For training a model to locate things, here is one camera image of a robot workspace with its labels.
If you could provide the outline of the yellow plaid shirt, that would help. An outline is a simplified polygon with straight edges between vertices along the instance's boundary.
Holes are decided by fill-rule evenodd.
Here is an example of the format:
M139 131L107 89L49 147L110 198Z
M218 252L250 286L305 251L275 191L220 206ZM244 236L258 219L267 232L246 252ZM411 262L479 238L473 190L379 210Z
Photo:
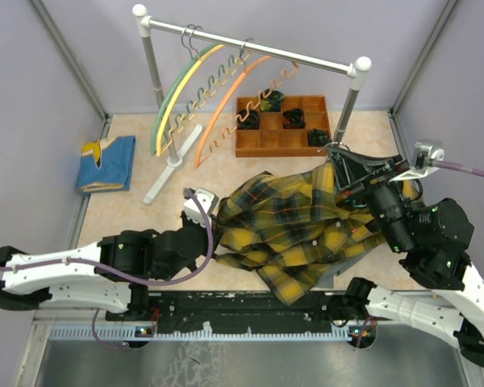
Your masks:
M286 177L263 172L219 203L215 229L224 252L216 261L255 272L290 306L333 265L386 242L369 210L336 205L333 167Z

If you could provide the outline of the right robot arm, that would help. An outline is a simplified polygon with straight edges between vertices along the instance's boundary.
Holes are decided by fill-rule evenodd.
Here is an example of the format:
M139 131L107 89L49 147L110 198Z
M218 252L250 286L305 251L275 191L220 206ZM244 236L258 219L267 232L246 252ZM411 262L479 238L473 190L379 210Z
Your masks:
M401 156L371 157L344 149L328 153L336 176L336 204L363 206L372 230L385 237L410 277L449 302L435 306L355 277L341 306L352 318L387 318L433 335L484 368L484 280L467 249L474 226L453 199L425 206L401 192L400 181L417 180Z

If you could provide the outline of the blue hanger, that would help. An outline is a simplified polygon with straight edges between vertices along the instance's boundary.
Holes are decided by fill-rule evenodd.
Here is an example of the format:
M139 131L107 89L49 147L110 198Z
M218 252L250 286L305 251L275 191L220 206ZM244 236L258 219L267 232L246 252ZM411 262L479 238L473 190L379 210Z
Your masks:
M330 156L332 153L351 152L351 149L342 142L332 141L322 146L317 152L325 152L327 156Z

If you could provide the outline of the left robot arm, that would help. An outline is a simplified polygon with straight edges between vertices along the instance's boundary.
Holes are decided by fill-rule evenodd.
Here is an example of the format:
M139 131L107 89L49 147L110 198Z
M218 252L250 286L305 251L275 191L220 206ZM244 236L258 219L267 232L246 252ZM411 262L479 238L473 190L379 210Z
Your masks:
M91 307L146 318L151 286L176 285L203 268L215 250L215 218L181 214L182 226L162 233L122 231L72 250L32 255L0 248L0 309Z

